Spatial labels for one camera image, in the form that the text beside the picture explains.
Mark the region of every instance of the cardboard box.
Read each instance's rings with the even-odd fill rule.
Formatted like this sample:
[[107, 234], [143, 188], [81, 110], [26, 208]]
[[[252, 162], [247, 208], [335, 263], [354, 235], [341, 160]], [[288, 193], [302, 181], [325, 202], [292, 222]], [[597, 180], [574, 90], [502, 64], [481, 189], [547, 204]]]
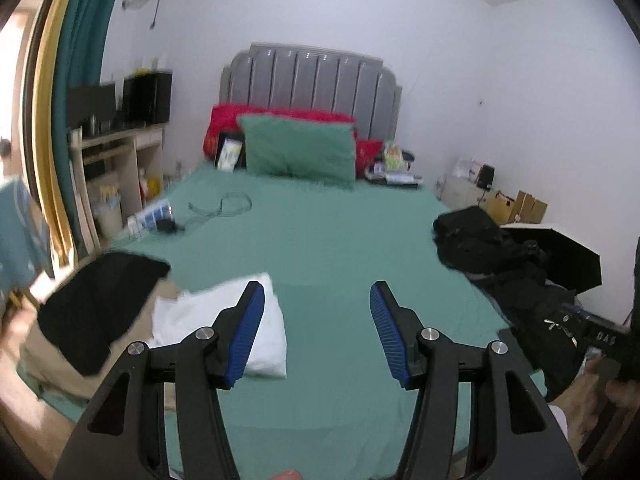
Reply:
[[498, 225], [508, 224], [515, 200], [501, 191], [494, 191], [480, 207]]
[[515, 200], [501, 191], [494, 191], [486, 203], [480, 207], [498, 225], [515, 222], [540, 224], [545, 216], [547, 205], [524, 191], [519, 192]]
[[546, 208], [547, 205], [533, 195], [519, 191], [507, 223], [540, 224], [545, 217]]

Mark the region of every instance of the cable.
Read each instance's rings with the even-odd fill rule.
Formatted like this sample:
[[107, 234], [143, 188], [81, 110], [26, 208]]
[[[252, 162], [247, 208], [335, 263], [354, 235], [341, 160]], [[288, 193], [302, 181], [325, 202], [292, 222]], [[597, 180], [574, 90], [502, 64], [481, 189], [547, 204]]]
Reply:
[[[246, 201], [246, 205], [239, 207], [237, 209], [234, 209], [232, 211], [225, 211], [225, 200], [228, 200], [230, 198], [242, 198]], [[218, 209], [215, 209], [213, 211], [206, 211], [204, 209], [200, 209], [199, 207], [194, 206], [193, 203], [189, 202], [189, 210], [193, 211], [198, 216], [187, 220], [186, 224], [184, 224], [182, 227], [186, 229], [189, 225], [196, 222], [199, 222], [200, 224], [204, 224], [205, 222], [216, 217], [231, 218], [233, 216], [238, 216], [251, 211], [253, 206], [254, 206], [254, 203], [252, 202], [251, 197], [247, 195], [247, 193], [241, 193], [241, 192], [225, 193], [220, 198], [220, 206], [218, 207]]]
[[156, 3], [156, 12], [154, 12], [154, 20], [151, 22], [151, 26], [149, 30], [154, 30], [156, 28], [156, 18], [158, 17], [158, 7], [160, 7], [160, 0]]
[[482, 200], [484, 200], [484, 196], [489, 192], [489, 188], [486, 188], [483, 192], [482, 192], [482, 196], [478, 199], [478, 205], [480, 205], [482, 203]]
[[[231, 198], [241, 198], [244, 199], [246, 202], [246, 205], [243, 205], [242, 207], [239, 207], [237, 209], [233, 209], [231, 211], [225, 211], [225, 200], [231, 199]], [[194, 216], [193, 218], [190, 218], [189, 220], [186, 221], [186, 223], [184, 225], [178, 225], [175, 224], [174, 222], [174, 231], [173, 232], [169, 232], [169, 231], [160, 231], [158, 229], [142, 229], [140, 230], [140, 232], [137, 232], [135, 234], [130, 233], [129, 236], [124, 237], [120, 240], [116, 240], [111, 244], [111, 249], [118, 249], [120, 247], [123, 247], [124, 245], [127, 245], [135, 240], [138, 240], [139, 238], [142, 237], [143, 234], [145, 233], [152, 233], [152, 234], [156, 234], [156, 235], [160, 235], [160, 234], [171, 234], [171, 235], [179, 235], [179, 234], [188, 234], [186, 232], [187, 228], [195, 223], [199, 223], [200, 225], [205, 224], [206, 222], [208, 222], [209, 220], [211, 220], [212, 218], [231, 218], [234, 216], [239, 216], [241, 214], [244, 213], [248, 213], [249, 211], [251, 211], [251, 209], [254, 207], [254, 203], [251, 200], [251, 197], [249, 195], [247, 195], [247, 193], [242, 193], [242, 192], [229, 192], [229, 193], [225, 193], [221, 198], [220, 198], [220, 206], [218, 207], [218, 209], [214, 209], [213, 211], [207, 211], [205, 209], [200, 209], [199, 207], [196, 207], [193, 205], [193, 203], [189, 202], [189, 210], [193, 211], [194, 213], [196, 213], [197, 216]]]

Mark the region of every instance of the green pillow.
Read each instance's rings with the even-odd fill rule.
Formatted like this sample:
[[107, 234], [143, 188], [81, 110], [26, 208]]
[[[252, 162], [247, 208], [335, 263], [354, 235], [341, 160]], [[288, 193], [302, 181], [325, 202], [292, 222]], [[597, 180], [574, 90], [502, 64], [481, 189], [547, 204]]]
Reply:
[[238, 117], [249, 174], [293, 176], [353, 187], [353, 125], [300, 121], [269, 114]]

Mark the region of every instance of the finger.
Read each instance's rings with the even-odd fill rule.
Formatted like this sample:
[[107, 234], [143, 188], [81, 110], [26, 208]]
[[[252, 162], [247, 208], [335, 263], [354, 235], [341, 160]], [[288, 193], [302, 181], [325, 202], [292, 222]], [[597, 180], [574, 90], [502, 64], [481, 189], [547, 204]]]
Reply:
[[590, 416], [588, 418], [585, 418], [584, 421], [582, 422], [582, 432], [591, 433], [591, 431], [596, 429], [597, 425], [598, 425], [597, 416]]
[[274, 476], [271, 480], [303, 480], [302, 475], [295, 469], [285, 471], [279, 475]]
[[640, 384], [635, 381], [619, 383], [609, 381], [604, 393], [607, 398], [620, 408], [637, 408], [640, 406]]
[[593, 358], [591, 361], [589, 361], [587, 363], [587, 365], [584, 367], [584, 373], [586, 374], [591, 374], [593, 373], [593, 369], [596, 367], [596, 365], [602, 361], [604, 359], [604, 355], [599, 355], [596, 358]]
[[587, 413], [592, 413], [593, 410], [596, 409], [597, 405], [598, 397], [596, 396], [596, 394], [593, 392], [588, 393], [584, 399], [584, 411]]

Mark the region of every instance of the desk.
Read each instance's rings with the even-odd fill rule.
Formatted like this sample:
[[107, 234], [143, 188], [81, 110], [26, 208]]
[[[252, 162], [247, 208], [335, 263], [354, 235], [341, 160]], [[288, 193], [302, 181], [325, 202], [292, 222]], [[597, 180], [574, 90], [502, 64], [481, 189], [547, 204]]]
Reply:
[[[124, 130], [95, 137], [82, 138], [82, 130], [70, 134], [71, 172], [74, 178], [76, 207], [80, 219], [82, 239], [89, 253], [100, 249], [91, 197], [99, 195], [100, 186], [117, 186], [120, 190], [123, 223], [142, 211], [138, 170], [148, 177], [158, 177], [162, 186], [162, 140], [164, 124], [148, 128]], [[107, 172], [87, 181], [84, 169], [104, 161]]]

